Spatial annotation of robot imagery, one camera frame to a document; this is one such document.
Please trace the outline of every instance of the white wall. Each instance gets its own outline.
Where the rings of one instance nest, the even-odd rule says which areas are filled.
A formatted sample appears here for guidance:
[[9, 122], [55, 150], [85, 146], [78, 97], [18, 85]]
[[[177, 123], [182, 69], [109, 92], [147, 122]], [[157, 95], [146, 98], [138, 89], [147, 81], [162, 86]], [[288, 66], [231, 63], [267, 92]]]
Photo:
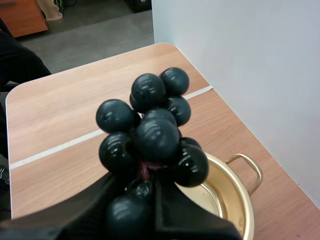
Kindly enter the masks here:
[[176, 45], [320, 206], [320, 1], [153, 0]]

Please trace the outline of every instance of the grape stem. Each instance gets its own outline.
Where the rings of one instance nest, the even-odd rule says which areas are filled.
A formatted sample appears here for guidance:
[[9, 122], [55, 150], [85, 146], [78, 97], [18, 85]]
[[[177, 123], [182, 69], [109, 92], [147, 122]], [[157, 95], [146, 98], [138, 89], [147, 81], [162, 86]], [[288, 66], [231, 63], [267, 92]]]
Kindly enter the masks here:
[[150, 180], [150, 170], [158, 170], [161, 169], [163, 166], [161, 163], [157, 162], [145, 162], [141, 161], [140, 162], [140, 173], [144, 181], [149, 181]]

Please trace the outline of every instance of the black plastic grape cluster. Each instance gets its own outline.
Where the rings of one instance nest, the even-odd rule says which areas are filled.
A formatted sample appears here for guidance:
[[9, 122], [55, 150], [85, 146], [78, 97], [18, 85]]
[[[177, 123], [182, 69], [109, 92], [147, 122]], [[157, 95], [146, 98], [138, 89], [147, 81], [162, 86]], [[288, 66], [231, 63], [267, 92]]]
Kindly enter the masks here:
[[[109, 99], [97, 110], [96, 122], [109, 134], [99, 149], [102, 164], [115, 175], [142, 179], [135, 190], [127, 190], [108, 206], [107, 229], [114, 239], [133, 239], [135, 233], [141, 239], [141, 232], [148, 232], [142, 225], [148, 226], [152, 216], [145, 193], [151, 191], [153, 171], [165, 169], [184, 187], [200, 185], [208, 176], [209, 163], [201, 146], [182, 137], [178, 129], [191, 117], [182, 97], [188, 88], [187, 73], [170, 67], [160, 76], [146, 73], [133, 82], [129, 97], [133, 109], [122, 100]], [[130, 222], [130, 216], [139, 223]]]

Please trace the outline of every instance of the metal handle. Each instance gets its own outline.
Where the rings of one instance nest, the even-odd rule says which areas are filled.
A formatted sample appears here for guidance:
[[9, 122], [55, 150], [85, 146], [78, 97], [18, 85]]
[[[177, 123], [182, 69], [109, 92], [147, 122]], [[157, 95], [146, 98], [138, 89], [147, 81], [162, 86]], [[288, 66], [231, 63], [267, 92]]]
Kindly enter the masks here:
[[225, 162], [226, 164], [232, 163], [234, 160], [243, 158], [247, 164], [255, 171], [257, 175], [257, 180], [253, 184], [253, 186], [248, 190], [249, 196], [251, 196], [261, 185], [262, 179], [263, 179], [263, 173], [259, 165], [250, 157], [242, 154], [242, 153], [237, 153], [235, 155], [232, 155], [231, 157], [228, 158], [228, 160]]
[[15, 1], [7, 1], [4, 3], [0, 3], [0, 7], [6, 7], [6, 6], [11, 6], [11, 5], [15, 5], [16, 2]]

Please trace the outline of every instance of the white stripe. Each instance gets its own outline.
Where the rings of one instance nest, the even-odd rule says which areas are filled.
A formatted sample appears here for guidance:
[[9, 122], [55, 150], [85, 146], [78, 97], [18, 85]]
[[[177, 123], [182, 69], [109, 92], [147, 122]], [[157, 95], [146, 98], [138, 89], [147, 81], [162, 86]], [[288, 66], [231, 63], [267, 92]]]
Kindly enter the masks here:
[[76, 144], [79, 144], [79, 143], [81, 143], [81, 142], [83, 142], [85, 140], [92, 139], [92, 138], [94, 138], [94, 137], [96, 137], [96, 136], [98, 136], [100, 134], [103, 134], [103, 133], [104, 132], [99, 129], [99, 130], [93, 131], [91, 133], [88, 133], [88, 134], [86, 134], [84, 136], [81, 136], [81, 137], [78, 137], [78, 138], [73, 139], [71, 141], [68, 141], [66, 143], [63, 143], [63, 144], [61, 144], [59, 146], [55, 146], [55, 147], [50, 148], [50, 149], [48, 149], [46, 151], [40, 152], [40, 153], [38, 153], [36, 155], [33, 155], [33, 156], [27, 157], [27, 158], [25, 158], [23, 160], [14, 162], [14, 163], [10, 164], [10, 170], [16, 169], [16, 168], [21, 167], [21, 166], [23, 166], [25, 164], [31, 163], [31, 162], [33, 162], [35, 160], [44, 158], [44, 157], [46, 157], [48, 155], [54, 154], [54, 153], [59, 152], [59, 151], [61, 151], [63, 149], [66, 149], [66, 148], [69, 148], [69, 147], [74, 146]]
[[[198, 96], [200, 94], [203, 94], [203, 93], [205, 93], [205, 92], [207, 92], [207, 91], [209, 91], [211, 89], [212, 89], [212, 86], [207, 86], [207, 87], [204, 87], [204, 88], [202, 88], [202, 89], [200, 89], [198, 91], [195, 91], [195, 92], [192, 92], [190, 94], [187, 94], [187, 95], [185, 95], [183, 97], [188, 100], [188, 99], [194, 98], [194, 97], [196, 97], [196, 96]], [[71, 141], [68, 141], [66, 143], [63, 143], [63, 144], [61, 144], [59, 146], [55, 146], [53, 148], [50, 148], [50, 149], [45, 150], [43, 152], [40, 152], [40, 153], [38, 153], [36, 155], [33, 155], [33, 156], [27, 157], [27, 158], [25, 158], [23, 160], [14, 162], [14, 163], [10, 164], [10, 170], [16, 169], [16, 168], [21, 167], [23, 165], [26, 165], [28, 163], [34, 162], [34, 161], [36, 161], [38, 159], [44, 158], [44, 157], [46, 157], [48, 155], [54, 154], [56, 152], [59, 152], [59, 151], [61, 151], [63, 149], [69, 148], [71, 146], [74, 146], [74, 145], [79, 144], [81, 142], [84, 142], [86, 140], [92, 139], [92, 138], [94, 138], [94, 137], [96, 137], [96, 136], [98, 136], [100, 134], [103, 134], [103, 133], [104, 132], [99, 129], [99, 130], [96, 130], [94, 132], [88, 133], [88, 134], [86, 134], [84, 136], [81, 136], [81, 137], [78, 137], [78, 138], [73, 139]]]
[[191, 98], [194, 98], [200, 94], [204, 94], [205, 92], [208, 92], [209, 90], [211, 90], [213, 87], [212, 86], [207, 86], [207, 87], [204, 87], [198, 91], [194, 91], [192, 93], [189, 93], [188, 95], [185, 95], [183, 96], [185, 99], [191, 99]]

